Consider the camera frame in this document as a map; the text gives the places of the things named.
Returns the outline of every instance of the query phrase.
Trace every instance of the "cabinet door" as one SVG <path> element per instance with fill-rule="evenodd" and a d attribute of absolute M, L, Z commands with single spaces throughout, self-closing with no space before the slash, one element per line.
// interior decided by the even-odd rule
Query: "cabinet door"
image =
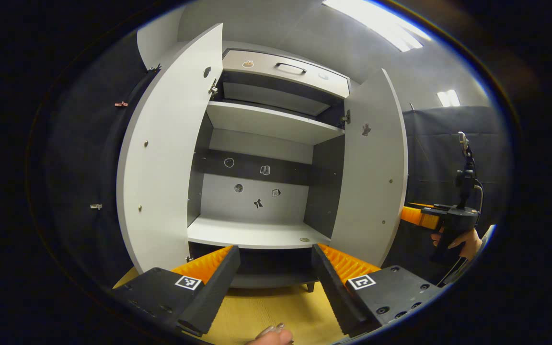
<path fill-rule="evenodd" d="M 222 32 L 217 24 L 184 46 L 153 81 L 127 127 L 116 205 L 125 246 L 140 273 L 186 262 L 193 149 L 208 90 L 223 71 Z"/>
<path fill-rule="evenodd" d="M 380 267 L 395 238 L 406 191 L 402 110 L 385 70 L 354 89 L 344 106 L 351 122 L 330 246 Z"/>

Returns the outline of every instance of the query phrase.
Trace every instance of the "black handle grip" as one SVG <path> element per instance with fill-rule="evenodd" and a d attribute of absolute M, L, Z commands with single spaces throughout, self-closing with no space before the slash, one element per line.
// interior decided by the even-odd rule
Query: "black handle grip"
<path fill-rule="evenodd" d="M 305 72 L 307 72 L 305 69 L 303 69 L 303 68 L 301 68 L 301 67 L 294 66 L 294 65 L 290 65 L 290 64 L 288 64 L 288 63 L 283 63 L 283 62 L 278 62 L 278 63 L 276 63 L 276 67 L 278 67 L 278 66 L 280 66 L 280 65 L 287 65 L 287 66 L 299 68 L 300 70 L 302 70 L 302 74 L 304 74 Z"/>

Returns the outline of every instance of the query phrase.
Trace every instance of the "human hand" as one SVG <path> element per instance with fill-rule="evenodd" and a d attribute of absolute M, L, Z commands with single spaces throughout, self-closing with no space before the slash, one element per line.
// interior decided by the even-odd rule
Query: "human hand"
<path fill-rule="evenodd" d="M 285 325 L 279 323 L 278 326 L 267 327 L 255 338 L 255 340 L 246 343 L 246 345 L 287 345 L 293 343 L 293 334 L 285 330 Z"/>
<path fill-rule="evenodd" d="M 440 238 L 442 238 L 442 232 L 444 232 L 444 227 L 440 229 L 440 233 L 437 234 L 431 234 L 431 239 L 434 240 L 434 246 L 438 247 L 438 242 L 440 241 Z M 448 245 L 448 248 L 454 248 L 460 245 L 462 242 L 465 242 L 464 247 L 461 249 L 460 257 L 467 258 L 468 260 L 471 260 L 476 253 L 480 250 L 480 246 L 482 245 L 483 241 L 478 238 L 478 233 L 476 232 L 476 229 L 472 229 L 467 233 L 461 234 L 456 238 L 453 243 Z"/>

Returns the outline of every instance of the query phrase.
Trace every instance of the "white cabinet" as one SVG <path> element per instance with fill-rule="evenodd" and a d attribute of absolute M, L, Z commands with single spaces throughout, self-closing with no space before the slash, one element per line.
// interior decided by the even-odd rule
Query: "white cabinet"
<path fill-rule="evenodd" d="M 309 254 L 318 242 L 380 265 L 397 229 L 407 175 L 403 118 L 386 72 L 371 76 L 349 94 L 348 78 L 298 59 L 237 50 L 223 57 L 222 28 L 217 24 L 189 42 L 164 68 L 136 107 L 125 133 L 116 198 L 123 239 L 138 272 L 182 265 L 194 255 L 190 247 L 191 252 L 199 248 L 199 253 L 211 245 L 231 244 L 241 248 L 243 279 L 234 284 L 240 287 L 314 281 L 306 251 Z M 267 85 L 287 94 L 301 87 L 298 96 L 320 101 L 328 109 L 313 117 L 274 108 L 269 100 L 253 104 L 228 100 L 221 89 L 225 72 L 232 84 Z M 346 130 L 341 121 L 345 111 L 351 118 Z M 202 133 L 208 136 L 219 131 L 219 138 L 248 138 L 248 142 L 206 145 L 201 152 L 205 157 L 194 159 L 200 127 L 206 124 L 211 128 Z M 366 124 L 371 130 L 364 130 Z M 332 140 L 341 142 L 343 153 L 328 152 L 323 157 L 337 160 L 339 170 L 307 157 L 313 148 Z M 261 147 L 267 146 L 262 154 Z M 273 146 L 283 151 L 298 147 L 300 154 L 274 155 Z M 191 195 L 190 172 L 198 164 L 205 175 L 194 184 L 203 192 Z M 307 205 L 313 188 L 323 188 L 316 185 L 319 179 L 338 182 L 330 209 Z M 201 214 L 187 221 L 191 198 L 202 198 Z M 314 217 L 324 212 L 331 227 L 308 225 L 309 210 L 320 213 Z M 248 266 L 245 251 L 249 251 Z M 270 272 L 257 264 L 258 257 L 303 262 L 294 264 L 291 274 L 283 268 L 278 273 L 282 279 L 276 282 L 273 276 L 265 278 Z M 258 279 L 265 278 L 263 283 L 245 285 L 256 278 L 255 273 Z"/>

